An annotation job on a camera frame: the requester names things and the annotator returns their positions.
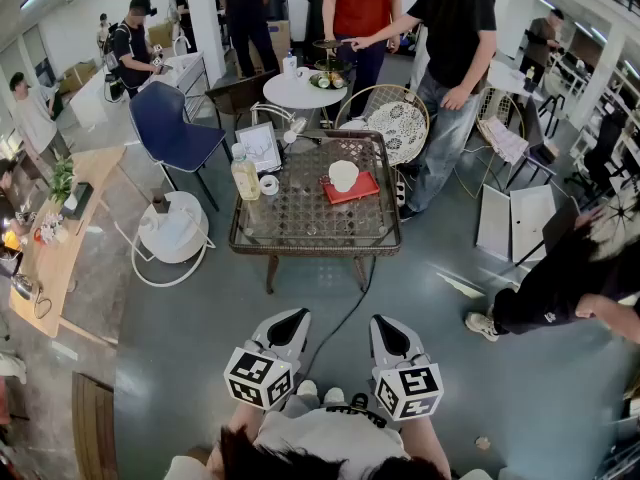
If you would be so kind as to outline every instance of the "rattan table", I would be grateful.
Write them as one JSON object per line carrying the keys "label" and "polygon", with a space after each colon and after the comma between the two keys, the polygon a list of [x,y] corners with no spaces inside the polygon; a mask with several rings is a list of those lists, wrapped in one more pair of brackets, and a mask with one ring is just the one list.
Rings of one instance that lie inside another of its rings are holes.
{"label": "rattan table", "polygon": [[[380,193],[332,205],[323,183],[337,160],[350,160],[361,172],[369,171]],[[261,195],[251,202],[238,197],[229,233],[231,249],[269,256],[269,294],[280,256],[353,258],[365,290],[363,258],[392,256],[402,242],[395,183],[382,135],[307,131],[285,148],[282,169],[274,175],[280,183],[276,195]]]}

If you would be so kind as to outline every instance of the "plastic bottle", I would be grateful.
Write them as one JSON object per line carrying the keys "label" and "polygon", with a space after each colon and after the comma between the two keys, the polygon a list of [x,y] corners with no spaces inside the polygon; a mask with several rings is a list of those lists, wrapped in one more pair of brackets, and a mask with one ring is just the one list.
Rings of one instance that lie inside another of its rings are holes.
{"label": "plastic bottle", "polygon": [[287,80],[296,78],[298,70],[298,58],[293,56],[293,50],[289,50],[289,55],[282,59],[282,72]]}
{"label": "plastic bottle", "polygon": [[247,152],[242,144],[234,144],[231,148],[233,162],[231,162],[231,174],[240,192],[240,197],[245,201],[255,201],[260,197],[260,181],[256,166],[247,158]]}

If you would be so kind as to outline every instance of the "white shoe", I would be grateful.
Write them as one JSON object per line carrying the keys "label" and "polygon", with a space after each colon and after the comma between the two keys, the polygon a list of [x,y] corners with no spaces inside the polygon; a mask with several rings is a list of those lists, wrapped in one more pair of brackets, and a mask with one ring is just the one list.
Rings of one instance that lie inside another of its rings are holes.
{"label": "white shoe", "polygon": [[469,313],[464,320],[464,324],[472,332],[482,334],[489,341],[495,343],[500,335],[497,333],[493,319],[480,313]]}
{"label": "white shoe", "polygon": [[313,382],[312,380],[305,380],[298,387],[298,391],[296,391],[296,395],[298,395],[298,396],[305,396],[305,395],[318,396],[318,386],[316,386],[316,383]]}
{"label": "white shoe", "polygon": [[344,403],[344,391],[340,388],[331,388],[324,395],[324,405],[327,404],[343,404]]}

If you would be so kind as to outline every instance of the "bottle with yellow liquid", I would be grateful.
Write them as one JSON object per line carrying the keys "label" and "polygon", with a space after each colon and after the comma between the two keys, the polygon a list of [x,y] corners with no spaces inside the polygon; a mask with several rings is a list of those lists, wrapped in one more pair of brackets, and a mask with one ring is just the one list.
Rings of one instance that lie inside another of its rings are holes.
{"label": "bottle with yellow liquid", "polygon": [[231,162],[231,174],[240,192],[240,197],[245,201],[255,201],[260,197],[260,181],[256,166],[247,158],[247,152],[242,144],[234,144],[231,148],[233,162]]}

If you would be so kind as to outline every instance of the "navy blue chair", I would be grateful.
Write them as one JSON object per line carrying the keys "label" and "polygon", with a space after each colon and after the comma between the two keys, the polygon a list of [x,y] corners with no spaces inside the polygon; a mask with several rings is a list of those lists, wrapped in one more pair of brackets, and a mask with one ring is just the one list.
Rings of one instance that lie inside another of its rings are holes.
{"label": "navy blue chair", "polygon": [[233,156],[225,140],[226,132],[185,123],[184,103],[184,94],[175,87],[152,82],[129,104],[133,127],[151,159],[162,167],[174,190],[177,187],[167,167],[194,173],[207,198],[219,211],[198,171],[220,144],[231,163]]}

